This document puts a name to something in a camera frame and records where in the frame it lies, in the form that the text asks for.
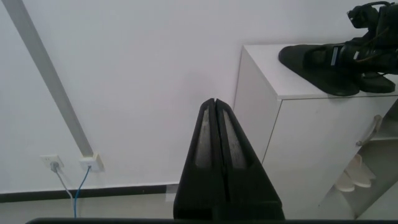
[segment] black edge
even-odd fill
[[[134,187],[111,187],[103,189],[81,189],[79,198],[88,197],[109,197],[123,195],[142,195],[142,194],[165,194],[166,185],[153,186],[134,186]],[[70,190],[75,196],[76,190]],[[0,203],[4,202],[27,202],[34,200],[54,200],[69,198],[65,190],[42,191],[42,192],[20,192],[0,194]]]

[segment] white wall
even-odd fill
[[[354,29],[346,12],[365,2],[36,0],[25,5],[103,159],[106,172],[92,174],[86,186],[104,187],[178,182],[200,104],[211,97],[233,104],[243,44],[360,36],[364,30]],[[61,151],[65,173],[80,179],[80,168],[72,168],[78,160],[75,146],[46,151]],[[19,156],[33,161],[38,154],[34,149]],[[40,161],[34,162],[39,173]],[[7,173],[16,179],[22,171]],[[15,181],[1,190],[46,189],[50,180]]]
[[[2,3],[0,34],[0,194],[59,189],[39,159],[46,154],[58,154],[78,185],[80,152]]]

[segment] electrical outlet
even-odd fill
[[[80,165],[84,170],[87,170],[91,166],[90,171],[102,172],[104,171],[104,164],[101,161],[100,155],[95,153],[93,157],[83,157],[80,159]]]
[[[59,167],[63,167],[62,161],[58,155],[46,155],[40,156],[40,158],[43,161],[44,165],[49,169],[51,169],[51,162],[58,162],[58,164],[60,165]]]

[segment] white cabinet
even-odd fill
[[[398,92],[327,95],[279,63],[283,47],[243,48],[234,112],[286,217],[297,218],[323,200]]]

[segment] black object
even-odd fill
[[[379,11],[373,8],[378,4],[383,4]],[[331,95],[395,91],[395,83],[383,75],[398,75],[398,5],[372,2],[347,15],[355,28],[368,28],[363,37],[343,44],[289,46],[280,51],[279,61]]]
[[[275,189],[232,109],[221,100],[200,107],[174,219],[284,220]]]

